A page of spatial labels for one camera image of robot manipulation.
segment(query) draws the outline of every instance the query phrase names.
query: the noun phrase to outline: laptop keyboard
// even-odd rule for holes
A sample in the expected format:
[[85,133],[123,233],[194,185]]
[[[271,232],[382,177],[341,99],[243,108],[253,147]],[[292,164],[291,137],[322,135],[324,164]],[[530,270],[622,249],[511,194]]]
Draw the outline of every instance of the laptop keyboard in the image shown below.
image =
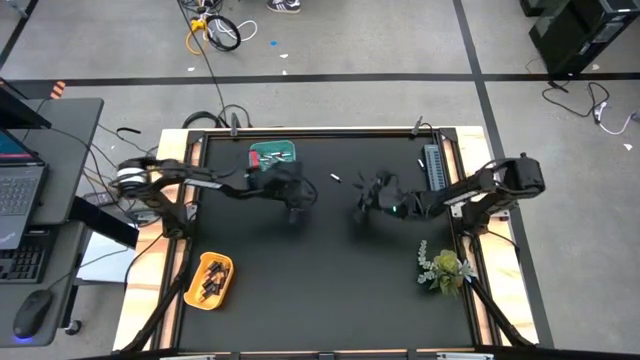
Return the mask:
[[0,178],[0,216],[26,214],[37,185],[37,177]]

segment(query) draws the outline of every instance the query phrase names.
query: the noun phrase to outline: wooden table frame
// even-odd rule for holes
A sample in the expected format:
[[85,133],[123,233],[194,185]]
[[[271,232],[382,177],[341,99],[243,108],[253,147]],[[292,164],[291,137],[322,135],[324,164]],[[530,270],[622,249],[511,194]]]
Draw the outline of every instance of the wooden table frame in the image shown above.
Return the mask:
[[[327,130],[328,128],[302,128],[304,130]],[[302,130],[301,128],[278,128],[278,129],[241,129],[243,132],[255,132],[255,131],[291,131]],[[410,127],[350,127],[350,130],[381,130],[381,129],[406,129],[410,131]],[[473,174],[482,165],[488,162],[491,157],[487,141],[484,136],[482,127],[479,126],[461,126],[455,127],[457,133],[457,145],[459,154],[462,160],[462,164],[466,175]],[[160,138],[160,144],[158,147],[157,157],[159,159],[173,158],[180,161],[185,160],[185,153],[187,150],[187,143],[190,131],[225,131],[221,129],[165,129],[162,132]],[[454,147],[450,140],[445,139],[443,141],[445,156],[447,159],[449,175],[452,182],[459,179],[456,172],[455,159],[454,159]],[[199,163],[200,146],[195,144],[192,154],[191,163],[197,165]],[[176,201],[178,198],[177,185],[167,187],[164,190],[165,195],[172,201]],[[187,187],[185,191],[184,201],[192,200],[194,196],[193,188]],[[508,239],[512,239],[511,228],[508,221],[500,221],[498,219],[492,219],[489,228]],[[136,254],[146,249],[150,242],[153,241],[161,232],[162,225],[156,223],[149,227],[143,228],[140,231],[138,238],[138,244],[136,246]],[[466,250],[469,251],[470,240],[464,241]],[[538,342],[538,334],[536,332],[533,316],[529,300],[527,298],[527,292],[525,283],[523,281],[522,272],[520,269],[520,262],[518,261],[513,245],[509,244],[504,239],[496,237],[491,234],[482,235],[480,237],[480,243],[482,247],[482,253],[484,254],[484,263],[486,268],[486,274],[489,280],[489,286],[491,288],[491,294],[494,301],[498,304],[500,309],[505,313],[507,318],[512,322],[518,331],[529,341]],[[129,275],[129,283],[127,291],[125,293],[124,303],[122,306],[122,312],[120,315],[120,321],[118,324],[118,330],[114,341],[113,349],[121,349],[127,345],[144,325],[149,315],[155,308],[160,295],[160,289],[162,286],[163,272],[169,265],[167,263],[167,251],[169,251],[169,241],[166,238],[160,238],[152,248],[150,248],[145,255],[140,257],[137,262],[132,266]],[[172,261],[172,276],[177,273],[179,265],[182,261],[182,255],[184,250],[184,241],[178,242],[175,245],[174,258]],[[476,307],[476,319],[480,328],[480,337],[482,344],[491,345],[492,336],[490,331],[490,320],[487,317],[486,310],[477,296],[474,294],[474,303]],[[162,335],[156,340],[158,348],[170,348],[171,338],[175,329],[176,319],[176,301],[182,301],[182,299],[174,299],[171,306],[167,310],[162,323]],[[503,344],[508,344],[508,341],[501,336]],[[145,349],[150,347],[150,342],[147,343]],[[434,351],[442,349],[420,349],[418,351]],[[447,349],[452,350],[469,350],[469,349]],[[383,352],[406,352],[406,349],[393,349],[385,350]]]

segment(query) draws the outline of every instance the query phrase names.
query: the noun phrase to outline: gray floor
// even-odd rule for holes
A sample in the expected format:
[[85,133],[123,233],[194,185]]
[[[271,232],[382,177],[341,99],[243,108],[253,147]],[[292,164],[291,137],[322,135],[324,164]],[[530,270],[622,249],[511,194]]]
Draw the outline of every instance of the gray floor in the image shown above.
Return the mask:
[[[326,73],[469,73],[451,0],[304,1],[298,16],[268,12],[263,0],[226,1],[236,22],[254,19],[258,35],[236,52],[209,50],[218,75]],[[463,0],[484,73],[526,73],[538,55],[528,39],[535,20],[515,0]],[[0,41],[12,14],[0,4]],[[174,1],[41,1],[0,75],[8,79],[206,76],[202,58],[184,48],[186,26]],[[595,62],[598,72],[640,71],[640,21]],[[289,54],[282,59],[279,55]],[[529,65],[544,72],[540,61]],[[602,82],[611,92],[604,123],[619,129],[640,107],[639,81]],[[586,84],[551,94],[586,111]],[[246,84],[221,87],[225,103],[245,106],[259,126],[406,125],[419,115],[433,125],[484,125],[473,83],[366,82]],[[541,161],[548,190],[524,201],[522,212],[556,346],[640,353],[636,329],[640,265],[636,221],[640,200],[640,124],[610,136],[545,102],[543,82],[488,83],[498,129],[508,155],[527,151]],[[197,110],[218,112],[210,85],[69,87],[65,98],[101,97],[101,124],[134,127],[127,135],[143,148],[162,128],[179,127]],[[99,130],[95,144],[114,161],[139,152]],[[634,148],[627,151],[624,144]],[[106,161],[100,169],[113,175]],[[82,183],[80,193],[90,191]],[[107,305],[97,307],[96,299]],[[81,289],[75,317],[86,328],[60,334],[43,349],[2,349],[0,358],[67,359],[111,350],[122,291]]]
[[[16,1],[21,8],[26,8],[29,3],[26,0]],[[4,3],[4,0],[0,2],[0,49],[7,43],[13,29],[20,21],[20,15],[12,9],[8,4]]]

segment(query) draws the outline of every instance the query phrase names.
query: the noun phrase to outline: black table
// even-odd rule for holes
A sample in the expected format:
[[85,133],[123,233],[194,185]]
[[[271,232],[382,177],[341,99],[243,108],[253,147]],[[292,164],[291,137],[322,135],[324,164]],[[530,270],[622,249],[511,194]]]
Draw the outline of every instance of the black table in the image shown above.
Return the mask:
[[[242,169],[251,144],[273,139],[210,138],[200,158],[210,169]],[[288,225],[281,203],[202,191],[191,274],[206,251],[230,256],[236,274],[219,310],[180,302],[176,346],[232,352],[472,346],[469,304],[416,283],[421,240],[429,242],[431,255],[454,248],[449,218],[403,222],[373,214],[374,226],[362,228],[350,217],[358,171],[372,177],[385,168],[398,175],[403,189],[425,189],[417,159],[431,137],[289,139],[319,192],[308,223]],[[242,173],[225,181],[243,186]]]

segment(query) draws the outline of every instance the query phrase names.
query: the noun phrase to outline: orange basket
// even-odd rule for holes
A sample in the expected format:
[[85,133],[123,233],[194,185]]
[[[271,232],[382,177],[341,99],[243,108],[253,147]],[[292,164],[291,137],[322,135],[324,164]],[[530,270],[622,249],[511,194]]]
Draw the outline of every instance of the orange basket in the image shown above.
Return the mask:
[[[229,269],[229,274],[227,275],[227,278],[224,282],[224,286],[220,290],[220,294],[212,294],[207,299],[200,302],[200,297],[202,296],[200,294],[200,291],[202,290],[202,284],[204,284],[206,281],[205,273],[214,261],[222,263],[224,268]],[[196,274],[193,276],[191,286],[189,286],[189,291],[184,293],[184,302],[202,310],[213,310],[217,308],[218,306],[220,306],[220,304],[222,304],[222,300],[224,299],[224,295],[227,293],[227,289],[229,288],[232,277],[233,261],[231,261],[231,258],[222,254],[212,252],[203,253],[202,255],[200,255],[200,265],[198,265],[198,270],[196,270]]]

